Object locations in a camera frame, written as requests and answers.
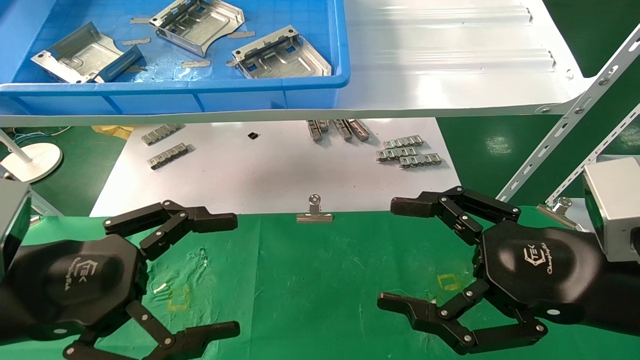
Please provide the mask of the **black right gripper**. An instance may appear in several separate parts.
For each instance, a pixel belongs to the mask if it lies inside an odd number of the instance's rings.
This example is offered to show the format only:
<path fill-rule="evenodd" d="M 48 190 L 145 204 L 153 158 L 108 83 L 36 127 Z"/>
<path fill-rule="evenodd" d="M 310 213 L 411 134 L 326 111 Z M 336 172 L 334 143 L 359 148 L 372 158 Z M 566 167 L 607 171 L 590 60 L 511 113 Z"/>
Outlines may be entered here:
<path fill-rule="evenodd" d="M 532 346 L 548 333 L 535 317 L 555 323 L 602 321 L 606 258 L 594 233 L 523 226 L 516 223 L 518 207 L 462 186 L 394 197 L 390 212 L 439 218 L 469 246 L 480 243 L 482 279 L 444 305 L 392 292 L 377 297 L 380 310 L 404 315 L 412 330 L 436 335 L 455 353 Z M 496 225 L 483 232 L 473 215 Z M 458 319 L 483 299 L 517 322 L 477 330 L 462 326 Z"/>

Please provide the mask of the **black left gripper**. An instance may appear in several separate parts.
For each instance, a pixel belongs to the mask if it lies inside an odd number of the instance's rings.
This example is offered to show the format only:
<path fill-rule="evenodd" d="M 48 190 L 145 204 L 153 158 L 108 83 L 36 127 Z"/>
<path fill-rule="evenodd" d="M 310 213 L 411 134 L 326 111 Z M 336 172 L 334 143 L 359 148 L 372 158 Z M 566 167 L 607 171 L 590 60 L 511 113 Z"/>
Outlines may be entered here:
<path fill-rule="evenodd" d="M 80 335 L 62 352 L 66 360 L 130 360 L 95 347 L 130 318 L 157 343 L 144 360 L 194 360 L 210 342 L 240 335 L 237 321 L 169 330 L 140 302 L 148 261 L 155 261 L 190 232 L 233 231 L 234 213 L 172 200 L 103 221 L 106 237 L 21 246 L 9 267 L 9 341 L 54 341 Z M 137 246 L 126 237 L 153 230 Z"/>

